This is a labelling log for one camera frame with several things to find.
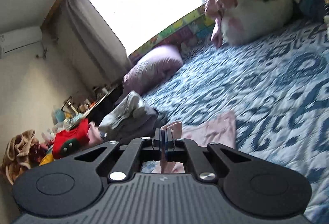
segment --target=mattress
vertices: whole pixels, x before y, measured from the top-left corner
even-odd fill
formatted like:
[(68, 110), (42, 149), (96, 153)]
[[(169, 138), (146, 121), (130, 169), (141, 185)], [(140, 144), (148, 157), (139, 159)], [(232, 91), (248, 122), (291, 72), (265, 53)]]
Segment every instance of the mattress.
[(301, 19), (244, 46), (203, 43), (184, 59), (183, 67), (144, 100), (183, 125), (199, 125), (234, 110), (237, 149), (304, 175), (312, 186), (305, 216), (329, 223), (325, 25)]

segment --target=purple cushion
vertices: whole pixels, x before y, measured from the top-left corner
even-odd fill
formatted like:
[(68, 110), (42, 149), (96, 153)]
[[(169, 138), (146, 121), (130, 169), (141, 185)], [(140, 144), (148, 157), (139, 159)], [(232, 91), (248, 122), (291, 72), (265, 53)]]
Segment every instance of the purple cushion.
[(123, 78), (123, 94), (135, 91), (143, 95), (172, 77), (183, 65), (177, 46), (162, 45), (141, 58)]

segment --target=white wall-mounted air conditioner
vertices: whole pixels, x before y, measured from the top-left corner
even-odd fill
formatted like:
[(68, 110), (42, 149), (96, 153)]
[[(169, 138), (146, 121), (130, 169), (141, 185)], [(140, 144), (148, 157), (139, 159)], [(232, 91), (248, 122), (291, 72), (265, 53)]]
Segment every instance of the white wall-mounted air conditioner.
[(0, 58), (7, 52), (42, 40), (40, 27), (32, 26), (0, 34)]

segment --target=blue and white bedspread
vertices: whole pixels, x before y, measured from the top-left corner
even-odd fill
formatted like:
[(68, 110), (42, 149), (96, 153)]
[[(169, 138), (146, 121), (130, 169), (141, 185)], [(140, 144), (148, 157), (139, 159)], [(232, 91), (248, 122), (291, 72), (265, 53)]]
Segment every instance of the blue and white bedspread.
[(195, 47), (171, 80), (144, 96), (185, 125), (233, 109), (237, 148), (303, 174), (313, 192), (305, 216), (317, 224), (329, 223), (325, 30), (298, 20), (248, 45)]

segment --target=gray curtain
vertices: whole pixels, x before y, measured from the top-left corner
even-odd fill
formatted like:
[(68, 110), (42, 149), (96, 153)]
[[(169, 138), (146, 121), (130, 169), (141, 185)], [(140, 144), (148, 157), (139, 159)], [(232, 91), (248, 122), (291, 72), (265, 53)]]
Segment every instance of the gray curtain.
[(61, 6), (72, 29), (99, 71), (110, 83), (132, 68), (126, 49), (89, 0), (65, 0)]

